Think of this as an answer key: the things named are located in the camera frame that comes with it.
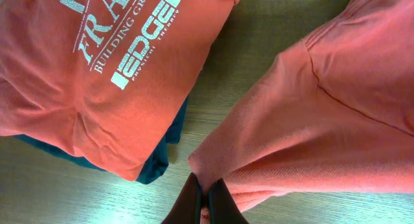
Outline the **folded orange FRAM shirt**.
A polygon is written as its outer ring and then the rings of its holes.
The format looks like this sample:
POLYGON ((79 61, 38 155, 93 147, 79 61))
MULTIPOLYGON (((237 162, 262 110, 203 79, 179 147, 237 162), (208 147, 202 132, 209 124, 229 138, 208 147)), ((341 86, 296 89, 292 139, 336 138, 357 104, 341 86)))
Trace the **folded orange FRAM shirt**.
POLYGON ((1 0, 1 134, 129 181, 239 0, 1 0))

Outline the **folded navy shirt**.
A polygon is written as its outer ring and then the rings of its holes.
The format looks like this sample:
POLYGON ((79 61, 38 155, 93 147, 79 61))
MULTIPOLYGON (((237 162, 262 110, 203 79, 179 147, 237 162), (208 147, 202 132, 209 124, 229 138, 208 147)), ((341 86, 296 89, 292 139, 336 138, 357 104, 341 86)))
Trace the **folded navy shirt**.
MULTIPOLYGON (((169 166, 168 144, 178 144, 180 141, 187 105, 188 97, 186 97, 186 99, 184 100, 172 124, 170 125, 164 136, 161 138, 156 148, 145 161, 143 168, 141 169, 141 172, 136 179, 136 182, 148 185, 149 183, 152 183, 153 181, 161 177, 167 170, 169 166)), ((69 162, 73 162, 78 166, 95 169, 103 172, 105 171, 104 169, 101 169, 93 165, 85 157, 74 157, 59 149, 58 147, 34 139, 27 135, 16 135, 14 136, 14 138, 22 140, 23 142, 39 150, 42 150, 52 156, 64 159, 69 162)))

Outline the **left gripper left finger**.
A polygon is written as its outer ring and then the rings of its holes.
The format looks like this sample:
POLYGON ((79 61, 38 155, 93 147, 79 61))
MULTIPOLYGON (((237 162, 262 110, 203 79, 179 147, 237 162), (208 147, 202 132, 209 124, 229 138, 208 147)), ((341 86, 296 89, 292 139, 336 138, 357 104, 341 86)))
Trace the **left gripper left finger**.
POLYGON ((202 208, 202 189, 191 173, 176 202, 161 224, 199 224, 202 208))

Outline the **orange soccer t-shirt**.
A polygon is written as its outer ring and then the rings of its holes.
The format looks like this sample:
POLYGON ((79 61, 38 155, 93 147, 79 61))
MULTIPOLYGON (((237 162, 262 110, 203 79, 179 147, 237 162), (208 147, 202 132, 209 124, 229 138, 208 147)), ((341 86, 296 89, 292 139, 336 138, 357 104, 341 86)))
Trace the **orange soccer t-shirt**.
POLYGON ((279 53, 188 159, 240 211, 291 192, 413 191, 413 0, 350 0, 279 53))

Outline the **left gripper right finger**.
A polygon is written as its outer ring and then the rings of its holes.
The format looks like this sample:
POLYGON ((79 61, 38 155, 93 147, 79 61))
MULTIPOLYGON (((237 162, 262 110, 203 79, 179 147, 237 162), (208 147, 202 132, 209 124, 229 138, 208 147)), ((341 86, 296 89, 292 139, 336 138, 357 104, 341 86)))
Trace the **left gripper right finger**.
POLYGON ((216 181, 208 191, 208 211, 211 224, 248 224, 223 179, 216 181))

